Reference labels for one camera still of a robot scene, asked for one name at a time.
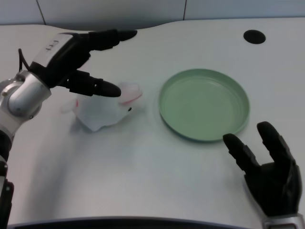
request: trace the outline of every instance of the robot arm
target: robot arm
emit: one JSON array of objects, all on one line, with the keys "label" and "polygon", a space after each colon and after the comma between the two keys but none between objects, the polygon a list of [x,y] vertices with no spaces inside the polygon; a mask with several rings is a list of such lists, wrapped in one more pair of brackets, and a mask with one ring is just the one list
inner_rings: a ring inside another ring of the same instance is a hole
[{"label": "robot arm", "polygon": [[[77,70],[92,50],[106,50],[134,37],[137,31],[57,34],[35,57],[30,66],[20,50],[20,69],[15,78],[0,83],[0,229],[7,227],[14,186],[6,179],[9,151],[19,127],[35,117],[42,102],[55,86],[87,96],[119,97],[120,89],[103,79]],[[22,63],[27,68],[21,70]]]}]

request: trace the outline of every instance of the white table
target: white table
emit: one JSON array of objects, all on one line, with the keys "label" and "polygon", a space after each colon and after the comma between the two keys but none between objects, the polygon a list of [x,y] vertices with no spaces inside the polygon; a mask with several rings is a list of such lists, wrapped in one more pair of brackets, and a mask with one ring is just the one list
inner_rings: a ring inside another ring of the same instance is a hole
[{"label": "white table", "polygon": [[[266,42],[243,39],[259,30]],[[41,26],[0,27],[0,79],[15,76],[17,49],[31,62],[55,34]],[[91,216],[194,219],[260,228],[243,172],[222,142],[200,144],[168,130],[157,110],[162,83],[191,68],[227,74],[247,91],[248,126],[239,137],[259,163],[271,162],[256,130],[271,122],[305,179],[305,19],[181,21],[139,30],[112,50],[92,52],[81,68],[107,81],[137,82],[144,94],[119,124],[89,133],[63,105],[75,97],[55,88],[40,114],[18,131],[9,157],[15,185],[10,224]],[[301,199],[300,213],[305,213]]]}]

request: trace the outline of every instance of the black finger tip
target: black finger tip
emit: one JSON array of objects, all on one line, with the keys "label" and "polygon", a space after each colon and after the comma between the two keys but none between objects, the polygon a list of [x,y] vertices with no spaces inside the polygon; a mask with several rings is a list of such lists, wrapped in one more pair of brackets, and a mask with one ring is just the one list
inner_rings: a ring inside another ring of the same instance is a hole
[{"label": "black finger tip", "polygon": [[257,124],[257,130],[263,141],[275,140],[279,133],[269,122],[261,122]]},{"label": "black finger tip", "polygon": [[262,129],[262,128],[266,128],[266,127],[270,128],[273,126],[269,122],[266,122],[266,121],[257,124],[257,129]]},{"label": "black finger tip", "polygon": [[126,31],[120,31],[119,32],[119,39],[121,42],[129,40],[133,38],[135,35],[137,35],[137,30],[126,30]]},{"label": "black finger tip", "polygon": [[244,146],[243,142],[238,137],[236,137],[234,134],[224,135],[223,140],[229,150],[243,148],[243,146]]}]

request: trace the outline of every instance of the rabbit ear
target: rabbit ear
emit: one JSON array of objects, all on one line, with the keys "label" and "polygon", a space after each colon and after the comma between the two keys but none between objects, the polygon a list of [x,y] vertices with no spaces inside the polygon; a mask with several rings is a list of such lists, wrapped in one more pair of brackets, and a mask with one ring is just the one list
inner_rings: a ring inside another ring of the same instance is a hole
[{"label": "rabbit ear", "polygon": [[119,102],[121,104],[128,104],[142,96],[142,91],[137,83],[123,82],[118,84],[121,90]]}]

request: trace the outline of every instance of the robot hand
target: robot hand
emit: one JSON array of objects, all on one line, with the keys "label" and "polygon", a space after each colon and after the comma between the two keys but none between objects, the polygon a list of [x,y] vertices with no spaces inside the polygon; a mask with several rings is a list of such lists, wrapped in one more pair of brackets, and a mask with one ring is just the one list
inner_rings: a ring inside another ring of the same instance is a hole
[{"label": "robot hand", "polygon": [[[35,117],[50,89],[63,86],[87,96],[119,97],[116,85],[95,79],[77,70],[90,58],[92,50],[106,50],[134,37],[137,31],[102,31],[57,34],[35,57],[30,66],[19,49],[19,72],[0,83],[0,229],[9,220],[14,186],[6,179],[7,160],[16,131]],[[21,70],[22,63],[27,71]]]},{"label": "robot hand", "polygon": [[257,129],[274,160],[272,163],[260,166],[249,147],[233,134],[224,135],[224,143],[245,172],[252,196],[268,217],[297,214],[302,194],[299,167],[283,137],[270,123],[259,123]]}]

